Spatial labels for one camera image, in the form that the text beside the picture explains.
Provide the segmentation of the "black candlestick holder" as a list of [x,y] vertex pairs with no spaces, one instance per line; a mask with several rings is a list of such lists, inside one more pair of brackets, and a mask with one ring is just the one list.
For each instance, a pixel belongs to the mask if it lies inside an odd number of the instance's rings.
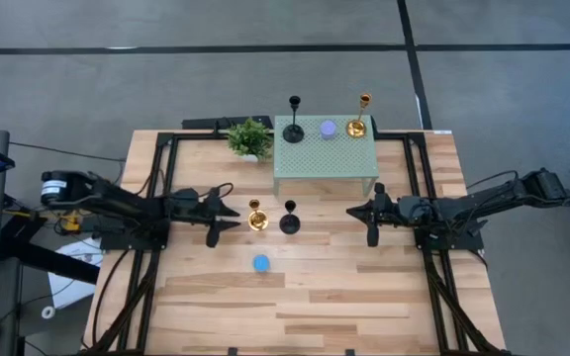
[[294,214],[296,207],[297,205],[293,200],[288,200],[285,203],[287,214],[280,219],[279,227],[286,234],[295,234],[301,227],[300,219]]
[[304,138],[304,130],[296,123],[296,114],[301,103],[299,96],[291,96],[289,98],[290,108],[292,110],[292,122],[284,128],[283,138],[289,143],[300,142]]

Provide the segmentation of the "black power strip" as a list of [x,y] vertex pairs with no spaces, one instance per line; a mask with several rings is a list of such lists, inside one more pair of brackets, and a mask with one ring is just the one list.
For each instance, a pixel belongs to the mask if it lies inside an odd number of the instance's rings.
[[264,125],[269,130],[273,129],[273,124],[269,116],[249,116],[249,117],[218,117],[209,119],[187,119],[182,121],[183,130],[228,130],[235,125],[242,125],[248,119]]

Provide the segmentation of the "black stand leg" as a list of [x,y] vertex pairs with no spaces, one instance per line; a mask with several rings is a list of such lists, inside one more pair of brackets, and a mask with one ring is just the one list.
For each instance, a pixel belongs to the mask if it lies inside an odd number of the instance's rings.
[[35,269],[89,284],[97,282],[99,267],[31,243],[45,226],[46,218],[18,211],[2,214],[7,220],[0,230],[0,259],[16,258]]

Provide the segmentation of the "green plant in white pot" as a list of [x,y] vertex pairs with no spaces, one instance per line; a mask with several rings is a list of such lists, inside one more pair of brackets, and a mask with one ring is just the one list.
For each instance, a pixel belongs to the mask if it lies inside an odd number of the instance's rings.
[[272,156],[273,136],[263,123],[247,118],[235,124],[228,133],[228,147],[238,156],[253,155],[258,161]]

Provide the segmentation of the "black aluminium table frame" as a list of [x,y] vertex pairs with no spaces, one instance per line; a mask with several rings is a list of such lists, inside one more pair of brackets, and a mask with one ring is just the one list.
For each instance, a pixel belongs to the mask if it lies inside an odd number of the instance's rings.
[[[227,204],[242,216],[256,199],[269,217],[263,231],[246,221],[215,248],[201,225],[175,224],[161,252],[155,289],[117,341],[145,356],[437,355],[457,349],[444,303],[430,295],[422,253],[406,228],[385,227],[366,244],[365,226],[346,210],[363,201],[358,183],[287,182],[275,195],[272,168],[244,163],[205,131],[137,131],[125,188],[137,190],[161,168],[173,188],[234,184]],[[301,227],[279,227],[293,200]],[[256,255],[270,260],[257,273]]]

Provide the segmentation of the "yellow clamp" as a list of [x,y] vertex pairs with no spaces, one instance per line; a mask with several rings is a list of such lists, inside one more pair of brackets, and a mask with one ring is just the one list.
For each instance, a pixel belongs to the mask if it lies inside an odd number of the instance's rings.
[[59,216],[58,225],[63,233],[80,232],[81,215],[77,211],[69,211]]

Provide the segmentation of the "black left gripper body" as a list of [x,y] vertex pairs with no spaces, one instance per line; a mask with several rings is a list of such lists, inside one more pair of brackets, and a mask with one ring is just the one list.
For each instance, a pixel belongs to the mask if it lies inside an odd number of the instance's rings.
[[206,245],[210,248],[214,248],[220,239],[220,226],[217,220],[217,212],[221,205],[219,194],[219,188],[211,188],[202,202],[197,202],[193,208],[187,209],[183,213],[185,222],[201,223],[209,228]]

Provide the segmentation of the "green perforated metal shelf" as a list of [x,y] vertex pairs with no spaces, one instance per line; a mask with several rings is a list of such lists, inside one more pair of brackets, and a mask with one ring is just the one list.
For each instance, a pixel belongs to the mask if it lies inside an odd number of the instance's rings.
[[[362,194],[370,194],[379,178],[378,161],[373,135],[373,120],[362,117],[367,130],[364,137],[352,138],[346,133],[346,124],[355,119],[353,115],[301,116],[297,124],[304,130],[304,138],[289,143],[283,138],[283,130],[292,122],[292,117],[274,118],[273,143],[273,192],[280,193],[284,180],[355,180],[361,181]],[[319,125],[324,120],[336,123],[334,139],[324,140]]]

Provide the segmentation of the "gold candlestick holder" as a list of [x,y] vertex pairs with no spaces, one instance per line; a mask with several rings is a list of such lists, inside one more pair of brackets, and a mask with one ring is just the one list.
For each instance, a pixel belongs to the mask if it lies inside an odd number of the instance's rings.
[[262,231],[269,225],[268,215],[260,209],[260,202],[252,199],[248,203],[251,208],[251,213],[248,215],[247,223],[254,231]]
[[361,138],[366,134],[367,127],[363,123],[362,117],[365,109],[372,101],[370,93],[363,93],[359,96],[359,110],[356,119],[350,120],[346,124],[346,133],[352,138]]

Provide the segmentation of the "white paper sheet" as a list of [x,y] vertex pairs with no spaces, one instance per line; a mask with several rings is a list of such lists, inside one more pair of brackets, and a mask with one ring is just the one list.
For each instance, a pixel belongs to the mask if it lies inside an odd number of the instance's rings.
[[[56,252],[96,267],[99,267],[103,261],[100,241],[91,237],[64,245]],[[48,272],[47,275],[52,294],[52,304],[57,310],[63,309],[94,294],[94,282],[81,282],[51,272]]]

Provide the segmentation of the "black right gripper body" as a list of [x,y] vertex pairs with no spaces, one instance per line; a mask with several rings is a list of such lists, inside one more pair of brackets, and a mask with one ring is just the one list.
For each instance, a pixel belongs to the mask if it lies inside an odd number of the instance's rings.
[[369,247],[377,247],[379,244],[379,225],[391,224],[397,227],[402,221],[399,216],[398,205],[392,202],[382,183],[374,185],[372,201],[374,202],[374,211],[371,215],[375,215],[375,225],[367,226],[367,244]]

